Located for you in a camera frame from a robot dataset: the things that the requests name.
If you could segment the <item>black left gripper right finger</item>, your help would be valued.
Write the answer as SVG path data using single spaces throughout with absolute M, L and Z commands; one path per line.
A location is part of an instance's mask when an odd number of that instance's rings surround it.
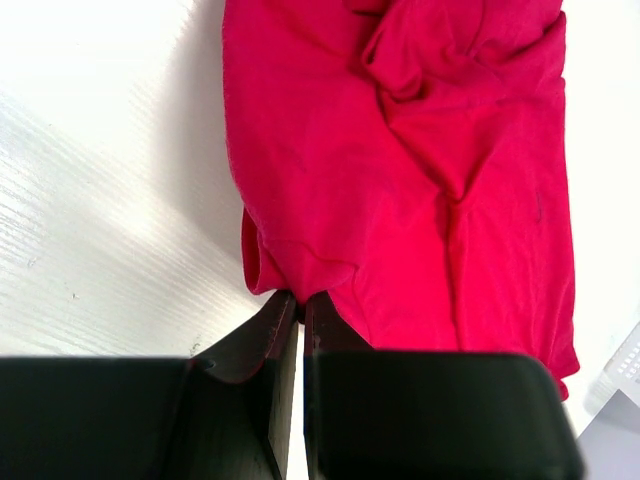
M 580 479 L 554 380 L 514 354 L 372 348 L 326 294 L 305 308 L 313 479 Z

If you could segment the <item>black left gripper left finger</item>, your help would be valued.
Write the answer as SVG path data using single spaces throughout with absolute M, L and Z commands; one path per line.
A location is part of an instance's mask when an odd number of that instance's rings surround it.
M 282 479 L 296 302 L 273 294 L 191 358 L 5 357 L 5 479 Z

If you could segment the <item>magenta t shirt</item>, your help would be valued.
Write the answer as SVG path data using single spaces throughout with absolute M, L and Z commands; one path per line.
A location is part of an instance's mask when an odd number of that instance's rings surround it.
M 560 2 L 229 1 L 221 33 L 252 293 L 579 370 Z

